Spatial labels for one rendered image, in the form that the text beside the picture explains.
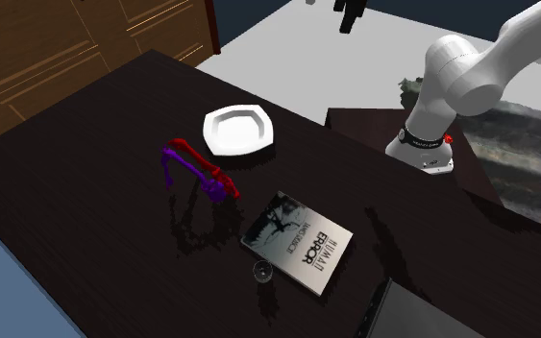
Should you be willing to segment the small clear glass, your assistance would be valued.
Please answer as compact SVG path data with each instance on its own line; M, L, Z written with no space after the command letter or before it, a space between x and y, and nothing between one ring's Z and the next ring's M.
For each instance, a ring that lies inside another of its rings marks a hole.
M257 282L266 283L273 276L273 266L267 260L259 260L253 266L253 274Z

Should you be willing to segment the dark patterned robot stand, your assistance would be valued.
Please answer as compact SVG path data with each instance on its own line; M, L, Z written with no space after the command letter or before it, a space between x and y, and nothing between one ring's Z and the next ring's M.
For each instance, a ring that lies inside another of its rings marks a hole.
M382 151L408 118L421 82L400 82L402 109L330 108L325 126ZM541 110L501 101L484 114L458 116L447 134L454 170L440 180L541 224Z

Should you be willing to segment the brown wooden wardrobe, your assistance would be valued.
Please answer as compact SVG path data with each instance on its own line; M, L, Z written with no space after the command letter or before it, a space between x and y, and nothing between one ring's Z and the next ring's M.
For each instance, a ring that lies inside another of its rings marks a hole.
M219 54L212 0L0 0L0 134L151 49Z

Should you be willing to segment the grey book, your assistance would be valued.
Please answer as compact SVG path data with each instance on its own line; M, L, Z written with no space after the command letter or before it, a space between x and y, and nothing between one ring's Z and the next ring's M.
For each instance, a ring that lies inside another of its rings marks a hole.
M279 191L241 243L320 296L352 237L349 230Z

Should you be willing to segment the white square plate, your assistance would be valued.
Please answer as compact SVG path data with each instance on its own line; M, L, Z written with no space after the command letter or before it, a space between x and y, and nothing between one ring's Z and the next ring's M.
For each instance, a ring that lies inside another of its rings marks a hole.
M272 145L274 128L261 106L233 105L205 116L203 137L215 156L245 156Z

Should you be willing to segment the dark grey laptop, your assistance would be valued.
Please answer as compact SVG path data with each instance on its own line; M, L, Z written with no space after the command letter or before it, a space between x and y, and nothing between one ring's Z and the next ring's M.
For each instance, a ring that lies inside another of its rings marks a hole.
M375 289L353 338L485 337L387 278Z

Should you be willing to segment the dark wooden table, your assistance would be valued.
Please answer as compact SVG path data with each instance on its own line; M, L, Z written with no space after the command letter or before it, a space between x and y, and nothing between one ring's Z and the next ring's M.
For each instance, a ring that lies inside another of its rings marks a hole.
M147 52L0 136L0 240L87 338L354 338L384 278L485 338L541 338L541 225L268 101L267 154L213 204L160 150L258 97ZM352 241L322 296L242 247L283 191Z

